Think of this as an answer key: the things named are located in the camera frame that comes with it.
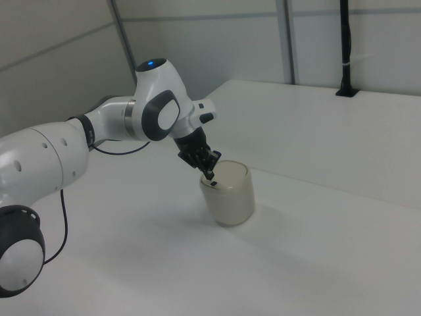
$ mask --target cup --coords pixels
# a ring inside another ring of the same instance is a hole
[[[215,221],[221,226],[244,223],[255,211],[255,195],[249,168],[237,161],[220,161],[215,176],[200,179],[205,201]]]

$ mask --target white table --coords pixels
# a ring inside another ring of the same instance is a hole
[[[252,169],[255,214],[222,228],[206,209],[200,172],[174,146],[90,156],[86,174],[64,189],[64,251],[29,290],[0,300],[0,315],[420,314],[417,209]],[[59,194],[33,208],[49,257],[62,241]]]

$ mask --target vertical pole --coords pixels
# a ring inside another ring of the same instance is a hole
[[[351,28],[349,27],[348,0],[341,1],[342,82],[336,95],[353,97],[358,89],[351,85]]]

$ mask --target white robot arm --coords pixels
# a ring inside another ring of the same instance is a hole
[[[211,179],[220,157],[201,126],[215,117],[212,101],[192,101],[176,69],[152,59],[136,69],[132,97],[112,97],[67,122],[21,130],[0,139],[0,297],[15,296],[40,274],[45,244],[29,207],[86,171],[89,146],[101,140],[159,141],[170,136],[179,157]]]

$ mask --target black cable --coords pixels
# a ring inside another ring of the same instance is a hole
[[[97,147],[95,147],[94,145],[91,145],[91,147],[97,151],[99,151],[100,153],[105,153],[107,155],[115,155],[115,156],[120,156],[120,155],[128,155],[130,153],[135,153],[139,150],[142,150],[143,148],[145,148],[146,146],[148,146],[151,142],[147,142],[145,145],[143,145],[140,148],[137,148],[135,150],[132,151],[127,151],[125,153],[109,153],[108,151],[103,151]],[[54,260],[59,254],[60,252],[63,250],[64,245],[66,245],[66,241],[67,241],[67,235],[68,235],[68,223],[67,223],[67,213],[66,213],[66,205],[64,204],[64,193],[63,193],[63,189],[61,189],[60,191],[60,197],[61,197],[61,207],[63,209],[63,217],[64,217],[64,239],[63,239],[63,243],[61,244],[60,249],[55,253],[55,255],[53,257],[51,257],[48,260],[44,261],[44,265],[46,265],[49,262],[52,262],[52,260]]]
[[[99,149],[99,148],[98,148],[98,147],[96,147],[95,145],[91,145],[91,147],[92,147],[94,150],[97,150],[97,151],[99,151],[100,153],[104,153],[104,154],[106,154],[106,155],[123,156],[123,155],[129,155],[129,154],[131,154],[131,153],[135,153],[135,152],[137,152],[137,151],[139,151],[139,150],[142,150],[143,148],[145,148],[146,146],[148,146],[150,143],[151,143],[151,142],[147,142],[147,143],[146,143],[145,145],[143,145],[142,147],[137,148],[137,149],[132,150],[132,151],[127,151],[127,152],[125,152],[125,153],[110,153],[109,151],[103,151],[102,149]]]
[[[61,207],[63,208],[63,217],[64,217],[64,240],[63,240],[63,243],[61,244],[60,249],[55,253],[55,255],[53,257],[44,261],[44,265],[46,265],[48,262],[51,262],[52,260],[54,260],[56,258],[56,256],[58,256],[60,254],[60,252],[63,250],[64,245],[66,244],[66,241],[67,241],[68,227],[67,227],[67,214],[66,214],[66,205],[64,204],[63,189],[61,189],[61,191],[60,191],[60,197],[61,197]]]

